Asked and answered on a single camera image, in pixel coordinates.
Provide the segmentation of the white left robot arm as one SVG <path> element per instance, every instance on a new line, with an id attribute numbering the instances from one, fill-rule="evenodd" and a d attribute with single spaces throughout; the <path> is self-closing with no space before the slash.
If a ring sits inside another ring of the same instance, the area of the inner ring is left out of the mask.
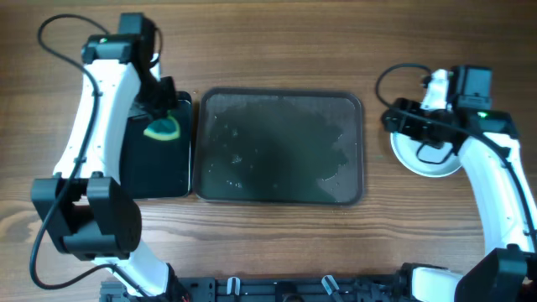
<path id="1" fill-rule="evenodd" d="M 142 241 L 138 205 L 121 185 L 120 161 L 128 119 L 158 120 L 176 104 L 174 83 L 159 77 L 156 26 L 142 13 L 121 16 L 118 31 L 100 29 L 76 68 L 83 91 L 68 144 L 53 174 L 37 179 L 31 200 L 40 236 L 95 270 L 107 269 L 137 298 L 170 300 L 171 267 Z"/>

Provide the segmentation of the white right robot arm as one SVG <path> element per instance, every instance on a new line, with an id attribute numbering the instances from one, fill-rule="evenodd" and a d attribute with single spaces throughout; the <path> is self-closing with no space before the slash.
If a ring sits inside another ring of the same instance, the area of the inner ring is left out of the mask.
<path id="1" fill-rule="evenodd" d="M 492 71 L 475 65 L 431 70 L 398 64 L 383 72 L 425 72 L 422 101 L 398 98 L 381 117 L 399 162 L 412 172 L 442 178 L 463 169 L 482 223 L 484 258 L 468 273 L 405 265 L 408 301 L 534 301 L 536 204 L 520 156 L 519 133 L 507 112 L 494 111 Z"/>

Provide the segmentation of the white plate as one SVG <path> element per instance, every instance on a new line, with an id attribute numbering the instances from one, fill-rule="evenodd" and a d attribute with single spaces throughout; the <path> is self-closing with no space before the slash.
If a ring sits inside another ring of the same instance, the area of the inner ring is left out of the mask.
<path id="1" fill-rule="evenodd" d="M 399 162 L 416 174 L 441 178 L 461 168 L 451 143 L 442 143 L 439 148 L 434 148 L 401 133 L 391 133 L 390 143 Z"/>

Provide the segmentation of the green and yellow sponge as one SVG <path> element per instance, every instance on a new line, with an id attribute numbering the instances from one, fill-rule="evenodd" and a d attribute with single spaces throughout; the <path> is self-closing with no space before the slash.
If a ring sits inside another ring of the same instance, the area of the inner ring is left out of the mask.
<path id="1" fill-rule="evenodd" d="M 143 135 L 157 141 L 172 141 L 180 137 L 180 125 L 177 120 L 168 115 L 152 121 L 144 130 Z"/>

